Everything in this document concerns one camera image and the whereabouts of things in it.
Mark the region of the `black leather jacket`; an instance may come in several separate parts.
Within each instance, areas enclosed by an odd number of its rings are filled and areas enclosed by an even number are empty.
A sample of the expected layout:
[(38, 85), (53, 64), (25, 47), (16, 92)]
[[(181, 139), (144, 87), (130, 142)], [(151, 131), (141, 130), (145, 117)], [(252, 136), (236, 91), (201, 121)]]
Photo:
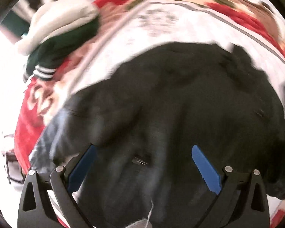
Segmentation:
[(215, 199), (192, 160), (218, 171), (258, 169), (266, 192), (285, 198), (285, 118), (267, 75), (245, 50), (168, 43), (123, 63), (73, 95), (43, 131), (30, 165), (49, 172), (94, 145), (78, 196), (96, 227), (150, 218), (192, 227)]

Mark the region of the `red floral blanket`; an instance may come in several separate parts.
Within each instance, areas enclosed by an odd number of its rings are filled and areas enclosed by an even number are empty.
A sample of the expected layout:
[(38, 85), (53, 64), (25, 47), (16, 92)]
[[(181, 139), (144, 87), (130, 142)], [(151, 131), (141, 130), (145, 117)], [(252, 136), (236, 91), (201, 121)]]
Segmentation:
[[(73, 96), (72, 95), (67, 99), (63, 105), (59, 105), (61, 95), (63, 94), (66, 85), (65, 76), (77, 68), (96, 37), (111, 29), (120, 15), (130, 11), (144, 1), (147, 0), (92, 1), (92, 3), (98, 7), (97, 16), (99, 17), (100, 26), (97, 34), (68, 55), (51, 80), (45, 81), (35, 76), (31, 76), (27, 80), (26, 83), (28, 86), (25, 90), (24, 100), (20, 109), (15, 131), (15, 154), (26, 175), (33, 169), (30, 165), (29, 157), (38, 140), (43, 135), (43, 131), (59, 110), (61, 110), (65, 103)], [(238, 25), (260, 35), (285, 57), (285, 0), (163, 1), (191, 3), (201, 8), (215, 10), (227, 16)], [(285, 104), (282, 104), (282, 106), (285, 118)], [(67, 157), (66, 160), (58, 166), (66, 166), (69, 161), (78, 154), (79, 153)], [(63, 227), (69, 227), (53, 191), (48, 190), (47, 192), (59, 222)], [(266, 195), (269, 206), (270, 227), (285, 227), (285, 198), (279, 199), (275, 196), (268, 195), (267, 192)], [(154, 226), (152, 225), (150, 218), (144, 218), (132, 222), (125, 227)]]

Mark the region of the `green striped folded garment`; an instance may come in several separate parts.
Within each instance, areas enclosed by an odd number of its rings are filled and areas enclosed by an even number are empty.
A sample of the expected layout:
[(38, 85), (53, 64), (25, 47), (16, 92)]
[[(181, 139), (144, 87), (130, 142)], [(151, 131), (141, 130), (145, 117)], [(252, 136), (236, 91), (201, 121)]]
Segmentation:
[(93, 38), (99, 26), (97, 16), (85, 25), (45, 40), (28, 56), (23, 82), (27, 82), (31, 76), (45, 81), (51, 80), (64, 59)]

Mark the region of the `dark green hanging garment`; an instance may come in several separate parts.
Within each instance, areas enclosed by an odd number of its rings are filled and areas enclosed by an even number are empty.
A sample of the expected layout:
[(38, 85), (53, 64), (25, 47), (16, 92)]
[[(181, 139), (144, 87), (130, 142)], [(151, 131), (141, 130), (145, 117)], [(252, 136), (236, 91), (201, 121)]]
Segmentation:
[(8, 31), (12, 32), (15, 36), (22, 37), (29, 31), (30, 24), (19, 17), (13, 11), (10, 11), (1, 23)]

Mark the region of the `cream folded sweater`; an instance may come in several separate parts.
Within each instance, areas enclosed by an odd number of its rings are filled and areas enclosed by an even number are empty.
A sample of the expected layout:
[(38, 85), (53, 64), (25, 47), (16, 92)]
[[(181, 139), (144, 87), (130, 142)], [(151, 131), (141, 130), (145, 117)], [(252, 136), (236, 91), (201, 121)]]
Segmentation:
[(92, 21), (98, 7), (90, 0), (58, 0), (42, 5), (33, 15), (29, 31), (15, 44), (28, 56), (41, 43)]

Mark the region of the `white quilted floral mat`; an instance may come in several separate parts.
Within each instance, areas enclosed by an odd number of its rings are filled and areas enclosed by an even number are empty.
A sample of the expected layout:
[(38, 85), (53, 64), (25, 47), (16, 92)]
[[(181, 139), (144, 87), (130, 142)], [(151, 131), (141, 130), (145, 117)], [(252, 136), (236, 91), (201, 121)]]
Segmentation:
[(285, 57), (271, 43), (215, 10), (163, 0), (142, 2), (93, 40), (77, 68), (65, 76), (59, 105), (78, 91), (108, 79), (122, 63), (171, 42), (216, 44), (226, 51), (233, 45), (241, 46), (285, 105)]

